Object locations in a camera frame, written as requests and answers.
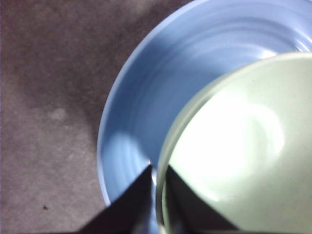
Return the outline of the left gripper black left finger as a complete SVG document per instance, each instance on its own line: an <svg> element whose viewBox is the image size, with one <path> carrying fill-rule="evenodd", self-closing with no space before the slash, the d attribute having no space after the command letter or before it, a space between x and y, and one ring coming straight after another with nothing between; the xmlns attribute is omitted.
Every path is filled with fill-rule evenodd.
<svg viewBox="0 0 312 234"><path fill-rule="evenodd" d="M142 171L131 186L90 222L79 234L148 234L152 198L152 166Z"/></svg>

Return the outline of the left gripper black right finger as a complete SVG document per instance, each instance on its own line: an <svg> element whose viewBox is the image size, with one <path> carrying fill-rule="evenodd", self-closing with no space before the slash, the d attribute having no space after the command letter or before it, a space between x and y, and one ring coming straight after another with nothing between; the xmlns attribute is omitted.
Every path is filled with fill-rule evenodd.
<svg viewBox="0 0 312 234"><path fill-rule="evenodd" d="M165 227L171 234L242 234L243 231L199 198L178 173L166 172Z"/></svg>

